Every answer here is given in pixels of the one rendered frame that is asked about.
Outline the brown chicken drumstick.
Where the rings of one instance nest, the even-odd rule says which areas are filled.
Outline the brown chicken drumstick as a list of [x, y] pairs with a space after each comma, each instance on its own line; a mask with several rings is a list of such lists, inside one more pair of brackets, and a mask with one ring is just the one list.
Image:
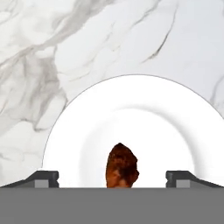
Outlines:
[[131, 188], [138, 176], [136, 156], [122, 143], [115, 145], [108, 155], [105, 174], [107, 188]]

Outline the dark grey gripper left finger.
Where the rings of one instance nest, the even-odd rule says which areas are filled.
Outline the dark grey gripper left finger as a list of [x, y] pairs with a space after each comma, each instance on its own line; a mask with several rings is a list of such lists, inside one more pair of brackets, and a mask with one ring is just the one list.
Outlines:
[[3, 188], [59, 188], [58, 179], [58, 171], [35, 171], [28, 178], [4, 185]]

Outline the white round plate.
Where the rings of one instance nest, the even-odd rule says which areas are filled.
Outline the white round plate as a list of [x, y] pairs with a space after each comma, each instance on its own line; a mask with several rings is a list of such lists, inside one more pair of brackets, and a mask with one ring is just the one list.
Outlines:
[[137, 187], [162, 187], [173, 170], [224, 186], [224, 118], [174, 81], [124, 75], [83, 91], [54, 124], [42, 167], [62, 187], [104, 187], [116, 144], [138, 159]]

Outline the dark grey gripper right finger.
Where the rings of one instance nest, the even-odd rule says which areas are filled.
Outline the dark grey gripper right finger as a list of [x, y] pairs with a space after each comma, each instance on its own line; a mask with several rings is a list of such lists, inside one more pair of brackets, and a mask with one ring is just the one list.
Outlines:
[[221, 188], [221, 185], [199, 179], [189, 171], [167, 171], [165, 177], [167, 188]]

